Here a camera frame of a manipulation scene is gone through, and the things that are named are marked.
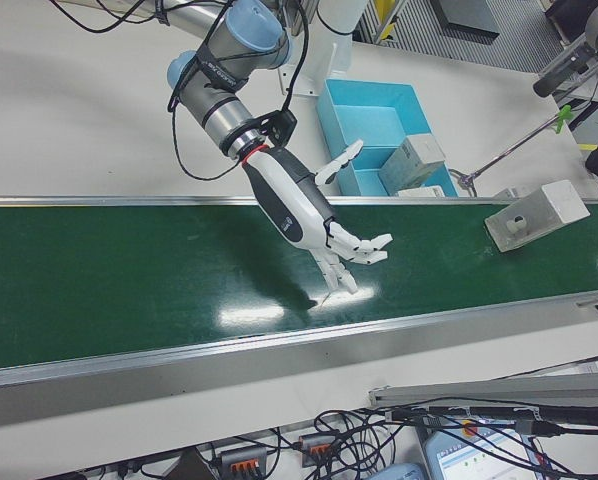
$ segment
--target metal rod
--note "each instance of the metal rod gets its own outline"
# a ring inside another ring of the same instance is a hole
[[[542,123],[540,126],[535,128],[530,133],[526,134],[523,138],[521,138],[520,140],[515,142],[512,146],[510,146],[509,148],[507,148],[506,150],[501,152],[499,155],[497,155],[490,162],[488,162],[487,164],[485,164],[483,167],[479,168],[478,170],[475,170],[474,172],[469,173],[469,174],[462,174],[461,172],[457,172],[459,185],[466,190],[474,191],[475,180],[478,177],[480,177],[482,173],[484,173],[486,170],[488,170],[489,168],[491,168],[494,165],[496,165],[497,163],[499,163],[501,160],[506,158],[508,155],[510,155],[512,152],[517,150],[519,147],[521,147],[528,141],[532,140],[540,132],[542,132],[546,128],[550,127],[550,125],[552,125],[559,119],[560,113],[561,112],[557,112],[555,115],[550,117],[548,120],[546,120],[544,123]]]

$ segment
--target plastic container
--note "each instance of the plastic container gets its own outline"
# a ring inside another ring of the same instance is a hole
[[[351,166],[337,175],[343,195],[387,196],[379,169],[406,135],[431,133],[411,85],[327,79],[317,114],[331,158],[359,138],[364,142]],[[424,185],[440,185],[446,196],[457,196],[445,167]]]

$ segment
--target cardboard box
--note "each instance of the cardboard box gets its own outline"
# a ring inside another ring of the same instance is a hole
[[[445,162],[445,155],[431,133],[408,135],[379,170],[390,195],[420,187]]]

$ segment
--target red ring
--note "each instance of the red ring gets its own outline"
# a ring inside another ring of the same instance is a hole
[[[257,148],[254,148],[248,155],[245,156],[245,158],[241,161],[242,165],[245,165],[246,162],[248,162],[248,159],[250,158],[250,156],[255,153],[258,152],[260,150],[264,150],[269,148],[268,145],[266,145],[265,143],[263,145],[259,145]]]

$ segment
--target white robotic hand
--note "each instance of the white robotic hand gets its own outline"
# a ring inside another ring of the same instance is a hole
[[[353,145],[344,152],[352,157],[343,161],[346,157],[342,155],[334,160],[335,167],[339,164],[336,169],[326,171],[330,164],[326,165],[322,178],[334,176],[359,153],[361,145]],[[365,265],[388,257],[382,249],[392,236],[360,240],[347,232],[335,221],[335,212],[317,188],[315,175],[288,150],[262,147],[244,159],[243,167],[261,209],[288,242],[310,251],[331,291],[339,284],[350,293],[357,291],[354,278],[339,257]]]

